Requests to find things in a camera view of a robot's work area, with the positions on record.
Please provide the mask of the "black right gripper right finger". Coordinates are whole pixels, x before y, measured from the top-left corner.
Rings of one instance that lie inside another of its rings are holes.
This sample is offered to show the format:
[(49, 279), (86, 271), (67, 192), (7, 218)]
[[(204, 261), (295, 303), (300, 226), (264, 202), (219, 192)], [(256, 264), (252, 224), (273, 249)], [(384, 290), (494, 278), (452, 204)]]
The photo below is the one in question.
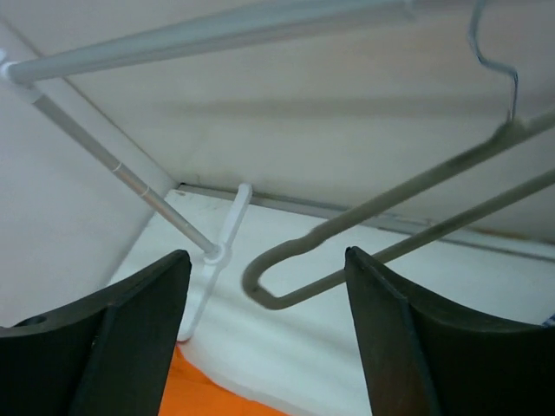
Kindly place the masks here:
[(554, 330), (479, 312), (346, 250), (374, 415), (551, 415)]

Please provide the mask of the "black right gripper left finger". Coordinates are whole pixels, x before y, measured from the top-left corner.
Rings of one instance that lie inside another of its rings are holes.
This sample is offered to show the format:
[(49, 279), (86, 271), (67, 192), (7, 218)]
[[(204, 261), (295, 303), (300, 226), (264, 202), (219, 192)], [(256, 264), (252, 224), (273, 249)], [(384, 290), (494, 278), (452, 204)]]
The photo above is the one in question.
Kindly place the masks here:
[(192, 264), (175, 250), (128, 278), (1, 330), (3, 415), (156, 415)]

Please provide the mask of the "orange trousers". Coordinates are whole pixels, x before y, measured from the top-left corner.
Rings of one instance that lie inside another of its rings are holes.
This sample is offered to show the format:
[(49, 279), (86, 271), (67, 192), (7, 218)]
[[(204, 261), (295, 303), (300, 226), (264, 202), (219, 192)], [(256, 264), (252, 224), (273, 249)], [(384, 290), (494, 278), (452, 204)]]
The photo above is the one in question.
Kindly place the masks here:
[(176, 345), (159, 415), (278, 416), (284, 413), (216, 385), (188, 362)]

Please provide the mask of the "grey wire hanger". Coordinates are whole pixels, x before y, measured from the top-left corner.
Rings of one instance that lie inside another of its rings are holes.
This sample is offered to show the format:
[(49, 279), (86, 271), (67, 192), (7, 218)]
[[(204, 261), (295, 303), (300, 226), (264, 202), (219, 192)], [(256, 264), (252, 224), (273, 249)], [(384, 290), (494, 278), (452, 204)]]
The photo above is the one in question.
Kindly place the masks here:
[(547, 111), (530, 120), (517, 118), (519, 94), (517, 69), (484, 56), (480, 49), (478, 32), (485, 8), (486, 2), (475, 3), (467, 27), (467, 40), (473, 55), (482, 67), (511, 79), (512, 92), (506, 122), (501, 124), (485, 142), (321, 223), (303, 237), (288, 240), (257, 256), (248, 264), (241, 280), (242, 290), (254, 302), (269, 310), (287, 309), (344, 283), (344, 274), (338, 270), (291, 293), (274, 296), (261, 285), (260, 279), (271, 267), (313, 251), (329, 239), (355, 226), (374, 225), (406, 235), (406, 239), (376, 253), (380, 262), (388, 263), (554, 184), (554, 171), (549, 170), (439, 223), (405, 219), (391, 213), (393, 207), (554, 128), (553, 111)]

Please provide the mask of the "blue patterned garment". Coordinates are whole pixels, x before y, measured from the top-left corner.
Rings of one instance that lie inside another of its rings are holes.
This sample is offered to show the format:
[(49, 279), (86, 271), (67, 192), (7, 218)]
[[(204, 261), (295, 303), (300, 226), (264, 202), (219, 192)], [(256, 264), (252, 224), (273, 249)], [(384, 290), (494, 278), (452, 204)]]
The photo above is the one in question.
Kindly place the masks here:
[(543, 323), (543, 327), (554, 327), (555, 326), (555, 314), (549, 316)]

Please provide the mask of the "white clothes rack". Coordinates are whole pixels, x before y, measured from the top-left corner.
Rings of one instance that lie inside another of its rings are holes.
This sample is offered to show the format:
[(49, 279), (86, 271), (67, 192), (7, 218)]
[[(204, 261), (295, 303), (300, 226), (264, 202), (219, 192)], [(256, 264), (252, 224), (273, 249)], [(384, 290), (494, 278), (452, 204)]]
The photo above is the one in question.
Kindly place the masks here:
[(174, 54), (115, 63), (43, 83), (53, 101), (99, 137), (89, 102), (126, 142), (114, 146), (159, 191), (251, 181), (269, 192), (353, 203), (333, 155), (386, 100), (382, 9), (196, 38)]

